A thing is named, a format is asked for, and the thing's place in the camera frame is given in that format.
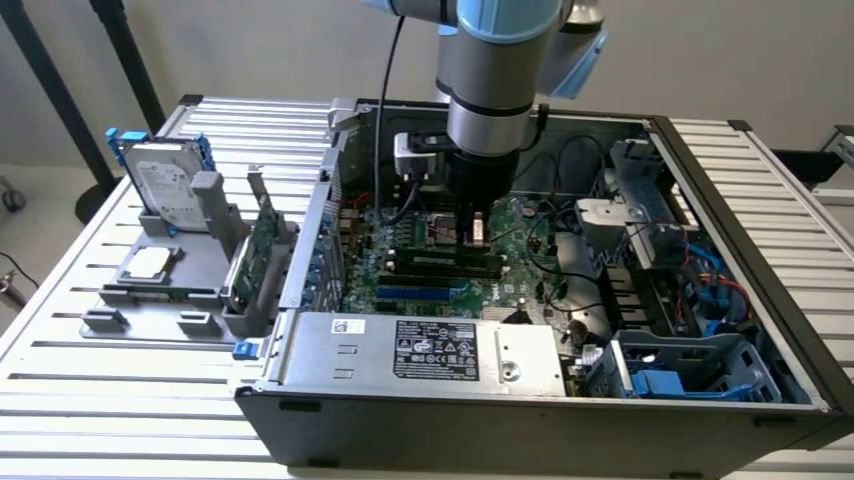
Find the white wall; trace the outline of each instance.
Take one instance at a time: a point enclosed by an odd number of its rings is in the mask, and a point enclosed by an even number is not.
[[[109,126],[145,128],[89,1],[26,3],[99,140]],[[610,44],[582,98],[561,106],[741,118],[788,148],[812,148],[835,123],[854,123],[851,0],[601,3]],[[396,19],[358,0],[126,4],[167,112],[185,93],[306,100],[380,93]],[[436,57],[436,27],[410,22],[390,97],[433,98]],[[82,164],[5,26],[0,65],[0,162]]]

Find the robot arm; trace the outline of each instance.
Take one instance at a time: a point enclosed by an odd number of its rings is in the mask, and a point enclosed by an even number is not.
[[[437,86],[450,96],[454,147],[444,181],[458,199],[458,241],[485,246],[490,206],[514,183],[534,96],[540,90],[574,98],[602,50],[598,0],[365,1],[444,25]]]

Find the power supply label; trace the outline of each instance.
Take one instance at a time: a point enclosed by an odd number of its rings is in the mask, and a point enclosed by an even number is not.
[[[400,378],[477,382],[481,374],[476,325],[400,321],[394,372]]]

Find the warning label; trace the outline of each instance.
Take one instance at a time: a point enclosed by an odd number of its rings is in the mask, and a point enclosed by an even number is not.
[[[394,372],[400,378],[477,382],[476,325],[400,321]]]

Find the black pole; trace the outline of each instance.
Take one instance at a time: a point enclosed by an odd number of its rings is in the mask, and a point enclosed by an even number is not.
[[[117,50],[117,55],[122,62],[125,75],[129,77],[129,82],[134,89],[137,102],[143,110],[149,129],[151,133],[158,133],[158,130],[166,123],[166,116],[163,114],[163,108],[161,107],[161,101],[158,100],[155,86],[151,83],[149,71],[146,70],[146,63],[143,62],[143,57],[139,54],[137,42],[134,41],[134,34],[129,26],[129,17],[125,14],[125,4],[122,0],[90,0],[90,3],[105,24],[113,48]]]
[[[110,166],[98,148],[98,143],[90,132],[83,115],[81,115],[81,110],[78,110],[78,105],[69,92],[69,87],[66,87],[66,82],[63,82],[63,78],[57,70],[57,65],[54,65],[49,51],[42,43],[42,38],[39,38],[39,33],[25,11],[23,1],[0,0],[0,16],[3,16],[3,21],[13,33],[13,37],[15,37],[22,53],[27,58],[30,68],[37,74],[45,93],[51,99],[71,139],[78,146],[83,160],[86,160],[90,171],[95,176],[98,189],[101,190],[99,193],[103,195],[103,198],[107,198],[114,188],[117,188],[117,179],[113,176]]]

